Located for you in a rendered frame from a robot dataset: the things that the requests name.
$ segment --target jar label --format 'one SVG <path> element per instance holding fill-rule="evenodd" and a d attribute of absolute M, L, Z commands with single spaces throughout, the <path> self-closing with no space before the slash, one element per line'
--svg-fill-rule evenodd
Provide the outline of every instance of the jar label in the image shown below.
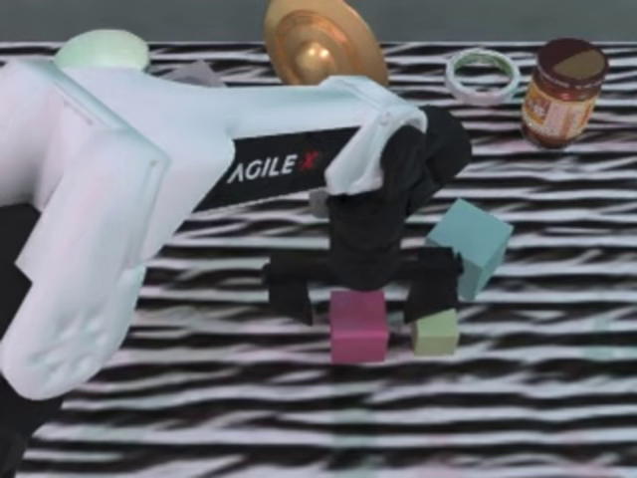
<path fill-rule="evenodd" d="M 586 128 L 596 101 L 597 97 L 583 102 L 556 100 L 531 82 L 523 106 L 523 119 L 537 134 L 573 139 Z"/>

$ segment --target magenta block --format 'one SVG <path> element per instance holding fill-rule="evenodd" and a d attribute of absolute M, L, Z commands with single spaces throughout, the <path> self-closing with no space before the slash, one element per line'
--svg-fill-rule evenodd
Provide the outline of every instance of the magenta block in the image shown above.
<path fill-rule="evenodd" d="M 382 291 L 334 291 L 329 297 L 332 363 L 384 361 L 389 342 Z"/>

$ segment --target green oval object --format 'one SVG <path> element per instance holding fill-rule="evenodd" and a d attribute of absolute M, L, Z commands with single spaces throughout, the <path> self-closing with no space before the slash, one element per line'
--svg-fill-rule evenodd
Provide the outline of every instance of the green oval object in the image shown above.
<path fill-rule="evenodd" d="M 67 67 L 124 67 L 143 70 L 150 63 L 148 45 L 124 30 L 92 30 L 69 40 L 54 59 Z"/>

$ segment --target zebra print tablecloth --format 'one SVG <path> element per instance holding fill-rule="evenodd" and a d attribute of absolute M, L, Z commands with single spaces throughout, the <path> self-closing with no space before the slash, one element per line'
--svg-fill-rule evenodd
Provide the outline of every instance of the zebra print tablecloth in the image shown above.
<path fill-rule="evenodd" d="M 445 61 L 470 46 L 385 46 L 393 90 L 450 109 L 475 142 L 406 245 L 458 197 L 516 227 L 506 265 L 462 310 L 453 358 L 411 354 L 399 285 L 384 364 L 331 366 L 324 321 L 268 312 L 268 253 L 326 247 L 305 195 L 201 214 L 152 261 L 122 351 L 41 430 L 21 476 L 636 478 L 637 44 L 604 46 L 612 72 L 591 126 L 558 153 L 521 140 L 522 95 L 490 110 L 448 95 Z M 525 89 L 538 45 L 484 46 L 518 62 Z M 230 86 L 277 82 L 257 44 L 155 45 L 154 59 L 157 74 L 203 59 Z M 315 289 L 323 313 L 327 295 Z"/>

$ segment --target wooden disc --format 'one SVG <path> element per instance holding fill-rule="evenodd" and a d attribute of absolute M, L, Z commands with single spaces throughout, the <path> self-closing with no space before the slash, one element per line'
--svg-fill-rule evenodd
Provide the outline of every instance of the wooden disc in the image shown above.
<path fill-rule="evenodd" d="M 343 0 L 272 0 L 266 48 L 288 85 L 318 85 L 332 75 L 361 75 L 386 86 L 387 66 L 374 34 Z"/>

